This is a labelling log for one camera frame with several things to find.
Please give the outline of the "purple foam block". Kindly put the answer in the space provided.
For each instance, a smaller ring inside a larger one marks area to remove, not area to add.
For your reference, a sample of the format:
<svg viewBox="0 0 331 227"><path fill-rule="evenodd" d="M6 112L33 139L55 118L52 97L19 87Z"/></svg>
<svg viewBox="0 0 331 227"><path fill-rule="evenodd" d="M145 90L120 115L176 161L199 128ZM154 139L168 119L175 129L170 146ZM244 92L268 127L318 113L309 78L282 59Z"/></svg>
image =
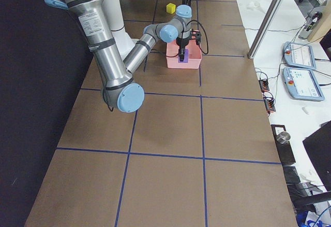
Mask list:
<svg viewBox="0 0 331 227"><path fill-rule="evenodd" d="M189 59L189 51L188 51L188 49L186 49L183 55L178 56L178 63L186 64L186 63L188 63L188 59Z"/></svg>

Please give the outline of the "yellow foam block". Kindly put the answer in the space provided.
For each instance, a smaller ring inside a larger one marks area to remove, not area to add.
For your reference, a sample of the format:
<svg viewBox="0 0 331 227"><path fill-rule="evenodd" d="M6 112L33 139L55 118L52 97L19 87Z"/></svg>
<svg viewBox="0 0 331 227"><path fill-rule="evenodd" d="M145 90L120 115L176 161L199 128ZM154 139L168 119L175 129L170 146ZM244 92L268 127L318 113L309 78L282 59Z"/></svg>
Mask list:
<svg viewBox="0 0 331 227"><path fill-rule="evenodd" d="M168 3L166 5L166 13L174 14L176 12L176 5L173 3Z"/></svg>

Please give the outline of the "pink plastic bin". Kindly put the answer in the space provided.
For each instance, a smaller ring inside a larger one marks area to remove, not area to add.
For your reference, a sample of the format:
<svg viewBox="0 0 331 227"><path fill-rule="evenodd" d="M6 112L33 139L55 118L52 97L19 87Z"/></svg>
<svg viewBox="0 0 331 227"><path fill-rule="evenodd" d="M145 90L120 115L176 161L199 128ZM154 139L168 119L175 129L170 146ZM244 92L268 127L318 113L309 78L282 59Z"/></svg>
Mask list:
<svg viewBox="0 0 331 227"><path fill-rule="evenodd" d="M202 52L194 40L185 47L184 59L178 57L179 46L176 41L167 43L167 67L173 69L198 69L202 60Z"/></svg>

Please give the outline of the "crumpled white paper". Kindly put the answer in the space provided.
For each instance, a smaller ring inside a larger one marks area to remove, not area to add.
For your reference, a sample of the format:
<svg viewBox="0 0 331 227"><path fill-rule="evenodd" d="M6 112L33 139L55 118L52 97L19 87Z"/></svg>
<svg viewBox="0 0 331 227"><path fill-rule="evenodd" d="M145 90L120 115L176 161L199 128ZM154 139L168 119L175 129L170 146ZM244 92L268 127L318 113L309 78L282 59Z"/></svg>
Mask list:
<svg viewBox="0 0 331 227"><path fill-rule="evenodd" d="M262 8L260 2L258 1L251 1L247 4L246 8L248 10L252 10L252 11L260 11L260 12L264 12L264 9Z"/></svg>

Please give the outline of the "orange connector box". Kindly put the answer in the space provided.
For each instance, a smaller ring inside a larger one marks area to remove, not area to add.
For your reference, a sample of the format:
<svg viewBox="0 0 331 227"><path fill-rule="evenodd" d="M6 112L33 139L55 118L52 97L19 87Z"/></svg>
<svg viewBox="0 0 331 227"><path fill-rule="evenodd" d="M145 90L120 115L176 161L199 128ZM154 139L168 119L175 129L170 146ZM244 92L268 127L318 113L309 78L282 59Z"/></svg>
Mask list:
<svg viewBox="0 0 331 227"><path fill-rule="evenodd" d="M268 79L260 79L259 80L259 85L260 85L260 89L261 89L262 92L268 92L269 91Z"/></svg>
<svg viewBox="0 0 331 227"><path fill-rule="evenodd" d="M275 99L273 97L264 97L263 100L267 113L270 114L276 112Z"/></svg>

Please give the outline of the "upper teach pendant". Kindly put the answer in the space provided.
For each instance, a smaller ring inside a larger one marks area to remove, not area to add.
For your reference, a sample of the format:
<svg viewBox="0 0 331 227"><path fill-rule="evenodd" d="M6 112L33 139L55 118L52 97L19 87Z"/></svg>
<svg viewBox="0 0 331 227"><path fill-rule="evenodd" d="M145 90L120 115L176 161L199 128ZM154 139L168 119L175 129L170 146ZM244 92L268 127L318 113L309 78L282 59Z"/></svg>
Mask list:
<svg viewBox="0 0 331 227"><path fill-rule="evenodd" d="M313 48L309 44L285 42L283 44L283 58L290 67L316 70Z"/></svg>

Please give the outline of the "teach pendant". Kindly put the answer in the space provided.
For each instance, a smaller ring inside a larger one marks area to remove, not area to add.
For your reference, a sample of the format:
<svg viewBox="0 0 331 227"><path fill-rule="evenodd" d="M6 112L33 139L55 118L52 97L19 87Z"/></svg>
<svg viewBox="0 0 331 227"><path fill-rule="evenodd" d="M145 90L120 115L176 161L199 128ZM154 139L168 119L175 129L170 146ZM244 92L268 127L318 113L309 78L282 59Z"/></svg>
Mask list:
<svg viewBox="0 0 331 227"><path fill-rule="evenodd" d="M284 67L282 77L293 99L321 102L324 94L311 69Z"/></svg>
<svg viewBox="0 0 331 227"><path fill-rule="evenodd" d="M283 44L283 58L290 67L316 70L313 48L309 44L285 42Z"/></svg>

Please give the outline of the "lower teach pendant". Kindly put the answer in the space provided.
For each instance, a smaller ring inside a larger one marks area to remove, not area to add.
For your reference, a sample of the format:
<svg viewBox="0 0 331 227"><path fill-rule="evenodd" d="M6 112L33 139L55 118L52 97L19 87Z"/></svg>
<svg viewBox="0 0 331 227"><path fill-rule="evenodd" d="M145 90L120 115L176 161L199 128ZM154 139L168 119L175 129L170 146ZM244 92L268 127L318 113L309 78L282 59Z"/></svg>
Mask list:
<svg viewBox="0 0 331 227"><path fill-rule="evenodd" d="M311 69L284 67L282 77L293 99L321 102L324 94Z"/></svg>

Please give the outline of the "metal cylinder weight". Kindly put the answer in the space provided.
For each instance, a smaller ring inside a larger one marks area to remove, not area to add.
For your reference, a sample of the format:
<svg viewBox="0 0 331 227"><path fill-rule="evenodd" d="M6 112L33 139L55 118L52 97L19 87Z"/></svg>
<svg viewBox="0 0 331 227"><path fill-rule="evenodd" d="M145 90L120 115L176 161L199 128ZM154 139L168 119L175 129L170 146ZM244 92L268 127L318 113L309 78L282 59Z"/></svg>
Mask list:
<svg viewBox="0 0 331 227"><path fill-rule="evenodd" d="M280 144L285 144L290 140L291 136L288 132L282 131L276 135L276 141Z"/></svg>

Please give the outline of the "black monitor corner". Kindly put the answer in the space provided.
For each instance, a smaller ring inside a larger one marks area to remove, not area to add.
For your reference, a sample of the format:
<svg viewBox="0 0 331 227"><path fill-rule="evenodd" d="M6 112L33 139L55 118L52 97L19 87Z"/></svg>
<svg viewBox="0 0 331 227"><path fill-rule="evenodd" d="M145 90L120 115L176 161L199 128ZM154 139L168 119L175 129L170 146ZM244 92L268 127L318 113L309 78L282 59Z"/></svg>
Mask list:
<svg viewBox="0 0 331 227"><path fill-rule="evenodd" d="M330 191L330 127L323 126L305 138L303 145L321 182Z"/></svg>

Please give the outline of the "white pedestal column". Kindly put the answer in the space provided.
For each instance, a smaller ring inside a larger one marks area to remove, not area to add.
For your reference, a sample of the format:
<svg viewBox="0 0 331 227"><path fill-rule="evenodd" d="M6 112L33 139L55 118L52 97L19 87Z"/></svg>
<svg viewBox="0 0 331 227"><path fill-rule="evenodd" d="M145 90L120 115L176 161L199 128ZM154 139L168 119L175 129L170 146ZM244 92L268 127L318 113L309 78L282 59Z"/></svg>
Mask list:
<svg viewBox="0 0 331 227"><path fill-rule="evenodd" d="M126 32L119 0L104 0L102 8L121 58L124 59L133 49L137 39L132 39Z"/></svg>

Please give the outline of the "aluminium frame post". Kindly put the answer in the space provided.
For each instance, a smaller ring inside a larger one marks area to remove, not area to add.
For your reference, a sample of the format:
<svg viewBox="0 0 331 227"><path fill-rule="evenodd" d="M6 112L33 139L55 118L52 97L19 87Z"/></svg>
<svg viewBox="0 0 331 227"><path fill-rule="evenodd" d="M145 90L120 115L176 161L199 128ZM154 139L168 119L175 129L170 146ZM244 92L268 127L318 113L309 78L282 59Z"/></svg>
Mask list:
<svg viewBox="0 0 331 227"><path fill-rule="evenodd" d="M282 1L283 0L272 0L271 4L266 12L266 15L262 21L262 24L257 32L257 35L247 54L249 59L253 59L255 57L255 55L258 51L258 48L260 47L268 29L269 29L269 26L270 26L274 16L276 15L277 10L279 9Z"/></svg>

